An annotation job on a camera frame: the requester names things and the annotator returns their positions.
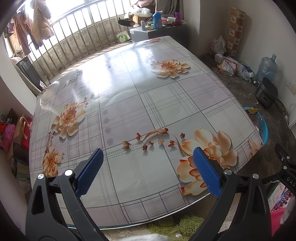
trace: gray curtain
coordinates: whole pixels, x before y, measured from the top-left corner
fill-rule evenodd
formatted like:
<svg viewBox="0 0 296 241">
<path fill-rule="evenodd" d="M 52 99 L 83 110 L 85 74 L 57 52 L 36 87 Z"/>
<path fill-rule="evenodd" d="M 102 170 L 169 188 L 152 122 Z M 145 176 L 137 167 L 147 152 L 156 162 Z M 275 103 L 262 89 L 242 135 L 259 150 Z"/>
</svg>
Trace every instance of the gray curtain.
<svg viewBox="0 0 296 241">
<path fill-rule="evenodd" d="M 183 19 L 183 0 L 156 0 L 156 11 L 163 11 L 163 15 L 172 14 L 175 12 L 182 13 Z"/>
</svg>

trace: green fluffy fabric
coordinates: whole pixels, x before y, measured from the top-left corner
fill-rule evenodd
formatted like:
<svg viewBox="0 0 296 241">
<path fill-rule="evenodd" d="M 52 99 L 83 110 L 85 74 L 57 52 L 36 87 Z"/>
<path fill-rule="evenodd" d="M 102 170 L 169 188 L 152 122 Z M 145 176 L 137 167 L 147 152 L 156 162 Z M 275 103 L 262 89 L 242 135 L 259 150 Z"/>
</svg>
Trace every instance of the green fluffy fabric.
<svg viewBox="0 0 296 241">
<path fill-rule="evenodd" d="M 188 241 L 202 222 L 203 218 L 197 216 L 184 216 L 180 220 L 180 223 L 176 224 L 174 219 L 170 216 L 150 223 L 148 229 L 152 233 L 168 236 L 171 241 Z M 182 237 L 174 237 L 174 234 L 176 233 L 182 234 Z"/>
</svg>

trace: white wall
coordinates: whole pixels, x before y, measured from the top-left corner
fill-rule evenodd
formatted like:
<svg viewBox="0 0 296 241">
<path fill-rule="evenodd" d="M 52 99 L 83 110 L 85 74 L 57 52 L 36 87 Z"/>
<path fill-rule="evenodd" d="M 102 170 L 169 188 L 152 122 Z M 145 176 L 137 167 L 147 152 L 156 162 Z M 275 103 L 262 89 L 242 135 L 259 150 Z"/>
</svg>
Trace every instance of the white wall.
<svg viewBox="0 0 296 241">
<path fill-rule="evenodd" d="M 19 182 L 11 173 L 11 164 L 5 163 L 5 152 L 0 150 L 0 200 L 12 221 L 25 234 L 27 202 Z"/>
<path fill-rule="evenodd" d="M 296 96 L 287 87 L 290 80 L 296 85 L 296 34 L 293 28 L 271 0 L 228 0 L 227 19 L 230 18 L 231 7 L 238 8 L 247 15 L 236 59 L 246 62 L 256 73 L 261 58 L 271 57 L 275 53 L 280 69 L 275 81 L 278 99 L 289 110 L 290 104 L 296 103 Z"/>
<path fill-rule="evenodd" d="M 196 55 L 209 53 L 213 39 L 224 34 L 227 1 L 184 0 L 183 6 L 189 29 L 189 50 Z"/>
<path fill-rule="evenodd" d="M 36 106 L 36 97 L 29 90 L 29 88 L 26 86 L 24 81 L 15 70 L 7 54 L 3 36 L 0 38 L 0 77 L 0 81 L 4 82 L 4 84 L 15 96 L 18 102 L 28 111 L 30 115 L 33 115 Z"/>
</svg>

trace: silver screw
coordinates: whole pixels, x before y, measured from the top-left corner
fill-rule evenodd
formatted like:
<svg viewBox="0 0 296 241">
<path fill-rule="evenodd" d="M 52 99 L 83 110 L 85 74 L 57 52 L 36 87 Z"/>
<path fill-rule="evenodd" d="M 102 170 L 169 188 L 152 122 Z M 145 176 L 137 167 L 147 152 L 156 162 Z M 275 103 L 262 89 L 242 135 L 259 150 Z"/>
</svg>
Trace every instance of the silver screw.
<svg viewBox="0 0 296 241">
<path fill-rule="evenodd" d="M 65 175 L 66 176 L 71 176 L 72 175 L 72 173 L 73 173 L 73 171 L 72 170 L 67 170 L 67 171 L 65 171 Z"/>
<path fill-rule="evenodd" d="M 225 173 L 226 175 L 231 175 L 231 174 L 232 174 L 232 170 L 230 170 L 230 169 L 225 169 L 225 170 L 224 170 L 224 173 Z"/>
<path fill-rule="evenodd" d="M 37 176 L 37 178 L 38 178 L 38 179 L 42 179 L 42 178 L 44 178 L 44 174 L 43 174 L 43 173 L 39 174 L 39 175 Z"/>
<path fill-rule="evenodd" d="M 254 173 L 253 174 L 253 178 L 258 179 L 259 178 L 259 175 L 257 173 Z"/>
</svg>

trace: wall switch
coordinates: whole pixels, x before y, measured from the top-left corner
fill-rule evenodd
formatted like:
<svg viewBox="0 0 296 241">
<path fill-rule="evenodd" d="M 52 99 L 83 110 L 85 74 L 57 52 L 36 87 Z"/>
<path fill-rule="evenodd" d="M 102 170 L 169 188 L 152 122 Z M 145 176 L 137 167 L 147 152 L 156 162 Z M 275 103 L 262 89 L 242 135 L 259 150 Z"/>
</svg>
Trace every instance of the wall switch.
<svg viewBox="0 0 296 241">
<path fill-rule="evenodd" d="M 292 91 L 292 93 L 293 93 L 294 95 L 296 94 L 296 85 L 293 85 L 291 91 Z"/>
<path fill-rule="evenodd" d="M 288 88 L 289 88 L 289 89 L 292 89 L 292 87 L 293 87 L 293 84 L 292 84 L 292 82 L 291 82 L 291 81 L 289 81 L 289 82 L 287 83 L 287 86 L 288 86 Z"/>
</svg>

